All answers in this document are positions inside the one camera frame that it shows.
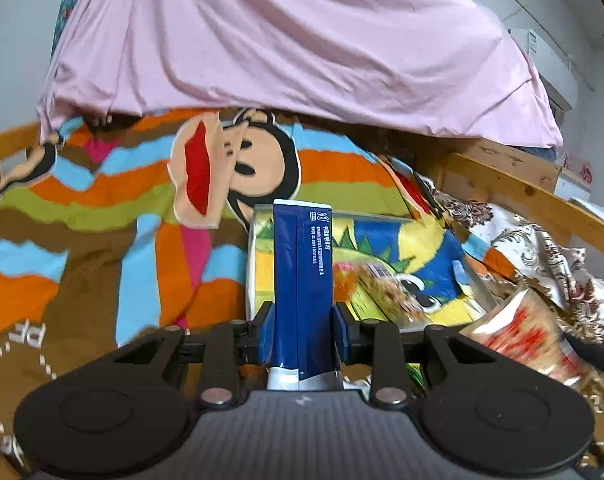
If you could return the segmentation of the blue white snack tube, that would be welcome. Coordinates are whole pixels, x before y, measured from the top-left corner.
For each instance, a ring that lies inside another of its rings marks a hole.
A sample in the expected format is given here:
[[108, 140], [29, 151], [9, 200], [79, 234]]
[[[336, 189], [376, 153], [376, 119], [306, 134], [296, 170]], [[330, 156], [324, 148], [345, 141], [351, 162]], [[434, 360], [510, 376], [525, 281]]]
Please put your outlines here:
[[342, 388], [331, 333], [332, 268], [332, 207], [276, 200], [270, 389]]

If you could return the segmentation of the red white snack packet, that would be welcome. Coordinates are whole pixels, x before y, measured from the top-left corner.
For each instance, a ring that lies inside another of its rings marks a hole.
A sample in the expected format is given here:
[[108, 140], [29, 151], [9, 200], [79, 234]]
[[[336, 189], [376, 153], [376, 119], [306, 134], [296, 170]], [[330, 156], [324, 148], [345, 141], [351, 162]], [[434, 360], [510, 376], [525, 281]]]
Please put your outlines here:
[[578, 388], [585, 365], [562, 335], [557, 317], [535, 290], [519, 287], [460, 333], [565, 386]]

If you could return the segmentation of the white floral quilt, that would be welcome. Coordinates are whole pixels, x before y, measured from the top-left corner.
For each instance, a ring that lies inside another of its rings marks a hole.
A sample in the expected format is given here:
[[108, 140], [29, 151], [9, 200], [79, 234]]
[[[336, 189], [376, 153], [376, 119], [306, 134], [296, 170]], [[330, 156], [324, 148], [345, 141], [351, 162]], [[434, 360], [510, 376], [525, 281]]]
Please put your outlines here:
[[[496, 204], [459, 200], [436, 188], [428, 196], [480, 266], [480, 278], [498, 305], [519, 287], [533, 289], [556, 315], [562, 335], [604, 344], [604, 280], [587, 270], [585, 249], [559, 245], [538, 224]], [[579, 359], [586, 372], [575, 389], [595, 415], [595, 434], [582, 463], [595, 466], [604, 462], [604, 372]]]

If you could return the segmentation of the orange red snack packet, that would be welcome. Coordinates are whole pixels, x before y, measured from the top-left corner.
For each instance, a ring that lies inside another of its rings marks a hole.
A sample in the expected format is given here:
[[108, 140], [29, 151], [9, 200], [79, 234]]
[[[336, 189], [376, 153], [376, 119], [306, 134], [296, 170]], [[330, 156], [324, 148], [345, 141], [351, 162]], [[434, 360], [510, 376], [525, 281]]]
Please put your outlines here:
[[360, 318], [367, 307], [366, 292], [360, 283], [360, 263], [337, 262], [332, 268], [333, 300], [344, 302]]

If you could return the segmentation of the peanut brittle snack bar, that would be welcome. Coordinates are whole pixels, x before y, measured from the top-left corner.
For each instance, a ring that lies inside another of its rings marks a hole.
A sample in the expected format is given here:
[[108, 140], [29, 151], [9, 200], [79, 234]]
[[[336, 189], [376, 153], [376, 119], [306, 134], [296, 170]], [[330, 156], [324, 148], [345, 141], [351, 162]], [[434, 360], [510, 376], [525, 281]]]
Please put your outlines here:
[[357, 280], [381, 312], [402, 332], [426, 326], [430, 320], [419, 301], [383, 264], [362, 262]]

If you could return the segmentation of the metal tray with cartoon print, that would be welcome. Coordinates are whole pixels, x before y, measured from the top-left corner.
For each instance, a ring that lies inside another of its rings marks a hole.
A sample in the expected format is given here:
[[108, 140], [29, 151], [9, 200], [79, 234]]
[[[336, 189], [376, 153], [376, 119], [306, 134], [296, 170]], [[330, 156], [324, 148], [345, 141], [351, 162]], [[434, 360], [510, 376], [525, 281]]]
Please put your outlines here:
[[[430, 320], [467, 325], [497, 306], [456, 236], [435, 219], [410, 220], [336, 211], [332, 216], [332, 261], [383, 264], [417, 298]], [[357, 320], [387, 321], [366, 292]]]

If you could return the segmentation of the striped monkey cartoon blanket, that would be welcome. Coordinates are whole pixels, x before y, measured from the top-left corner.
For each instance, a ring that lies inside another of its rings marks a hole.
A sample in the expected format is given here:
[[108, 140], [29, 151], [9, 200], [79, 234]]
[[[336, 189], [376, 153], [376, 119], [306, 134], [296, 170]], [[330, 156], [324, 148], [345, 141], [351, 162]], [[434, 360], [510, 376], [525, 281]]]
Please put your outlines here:
[[277, 198], [433, 218], [372, 128], [267, 110], [75, 118], [0, 191], [0, 479], [17, 404], [157, 327], [251, 318], [274, 297]]

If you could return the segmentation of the pink draped bed sheet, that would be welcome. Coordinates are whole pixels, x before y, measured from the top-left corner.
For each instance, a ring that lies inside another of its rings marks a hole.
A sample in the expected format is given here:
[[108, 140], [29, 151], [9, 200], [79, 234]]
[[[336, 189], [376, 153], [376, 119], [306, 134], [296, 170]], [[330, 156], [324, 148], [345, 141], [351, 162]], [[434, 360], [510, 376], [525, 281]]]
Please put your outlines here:
[[37, 112], [267, 107], [552, 148], [537, 70], [471, 0], [78, 0]]

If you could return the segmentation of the wooden bed frame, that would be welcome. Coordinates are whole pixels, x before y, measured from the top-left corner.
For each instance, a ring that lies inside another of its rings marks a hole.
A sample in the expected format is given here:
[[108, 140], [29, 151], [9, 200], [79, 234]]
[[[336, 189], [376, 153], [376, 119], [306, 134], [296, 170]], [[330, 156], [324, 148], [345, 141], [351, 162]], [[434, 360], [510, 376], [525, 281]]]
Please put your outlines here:
[[576, 237], [604, 255], [604, 220], [552, 193], [550, 183], [559, 171], [544, 160], [492, 141], [381, 128], [370, 139], [451, 196], [500, 205], [539, 224], [562, 246]]

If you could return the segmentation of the white wall air conditioner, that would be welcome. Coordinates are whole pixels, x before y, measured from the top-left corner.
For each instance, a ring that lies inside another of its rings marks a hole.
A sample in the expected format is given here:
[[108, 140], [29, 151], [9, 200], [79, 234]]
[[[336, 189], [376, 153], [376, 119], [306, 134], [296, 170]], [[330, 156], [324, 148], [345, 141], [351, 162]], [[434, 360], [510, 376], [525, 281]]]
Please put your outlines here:
[[535, 65], [549, 99], [563, 112], [578, 104], [579, 89], [569, 64], [532, 29], [511, 28], [509, 34]]

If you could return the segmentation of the colourful wall poster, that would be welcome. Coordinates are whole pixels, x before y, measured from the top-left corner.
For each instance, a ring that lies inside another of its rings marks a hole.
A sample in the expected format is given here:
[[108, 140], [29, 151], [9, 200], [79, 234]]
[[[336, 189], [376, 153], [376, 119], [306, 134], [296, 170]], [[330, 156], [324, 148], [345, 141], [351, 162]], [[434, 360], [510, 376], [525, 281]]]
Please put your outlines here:
[[56, 47], [58, 47], [62, 32], [66, 26], [70, 14], [73, 12], [78, 0], [61, 0], [56, 16], [54, 32], [52, 37], [51, 54], [54, 54]]

